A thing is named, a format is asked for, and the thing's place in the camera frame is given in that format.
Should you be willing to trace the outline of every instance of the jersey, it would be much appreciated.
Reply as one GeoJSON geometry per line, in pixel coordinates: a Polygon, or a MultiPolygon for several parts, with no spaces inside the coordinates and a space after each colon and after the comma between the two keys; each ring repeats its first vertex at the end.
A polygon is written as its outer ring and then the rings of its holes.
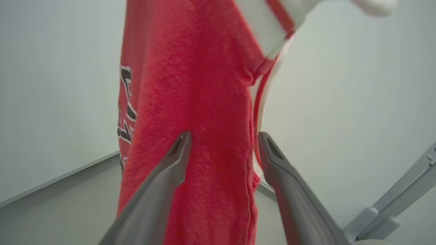
{"type": "Polygon", "coordinates": [[[127,0],[118,214],[189,130],[164,244],[254,244],[258,110],[276,57],[304,17],[299,0],[127,0]]]}

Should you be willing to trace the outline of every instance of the red garment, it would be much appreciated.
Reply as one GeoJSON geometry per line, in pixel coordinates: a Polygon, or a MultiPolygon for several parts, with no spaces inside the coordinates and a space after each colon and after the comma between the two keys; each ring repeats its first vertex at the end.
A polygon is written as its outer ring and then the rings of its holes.
{"type": "Polygon", "coordinates": [[[231,0],[128,0],[118,214],[177,135],[189,130],[191,155],[164,244],[254,244],[259,177],[249,87],[272,65],[231,0]]]}

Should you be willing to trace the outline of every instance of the background wall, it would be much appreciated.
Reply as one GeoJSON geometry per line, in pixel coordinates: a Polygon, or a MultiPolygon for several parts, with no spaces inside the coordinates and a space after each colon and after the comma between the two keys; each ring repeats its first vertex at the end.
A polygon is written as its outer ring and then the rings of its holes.
{"type": "Polygon", "coordinates": [[[125,1],[0,2],[0,202],[118,150],[125,1]]]}
{"type": "MultiPolygon", "coordinates": [[[[391,17],[370,18],[347,1],[321,3],[271,87],[264,130],[341,227],[436,141],[435,9],[433,0],[403,0],[391,17]]],[[[401,221],[426,216],[421,227],[434,227],[434,205],[413,212],[401,221]]],[[[396,234],[422,232],[407,227],[396,234]]]]}

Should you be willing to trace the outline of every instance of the clothing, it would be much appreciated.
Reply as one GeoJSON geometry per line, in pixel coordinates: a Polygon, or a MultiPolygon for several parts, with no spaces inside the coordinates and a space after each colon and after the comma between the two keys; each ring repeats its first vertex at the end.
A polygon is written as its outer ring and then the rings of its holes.
{"type": "Polygon", "coordinates": [[[268,79],[304,9],[299,0],[128,0],[126,9],[118,214],[189,130],[164,244],[254,244],[261,169],[253,166],[258,92],[250,87],[268,79]]]}

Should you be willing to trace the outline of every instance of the red fabric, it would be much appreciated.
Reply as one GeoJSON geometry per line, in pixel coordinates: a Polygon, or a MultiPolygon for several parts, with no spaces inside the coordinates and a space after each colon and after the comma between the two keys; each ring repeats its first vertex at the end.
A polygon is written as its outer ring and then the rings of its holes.
{"type": "Polygon", "coordinates": [[[230,0],[128,0],[117,214],[177,135],[190,130],[191,155],[164,244],[254,244],[259,177],[248,87],[271,65],[230,0]]]}

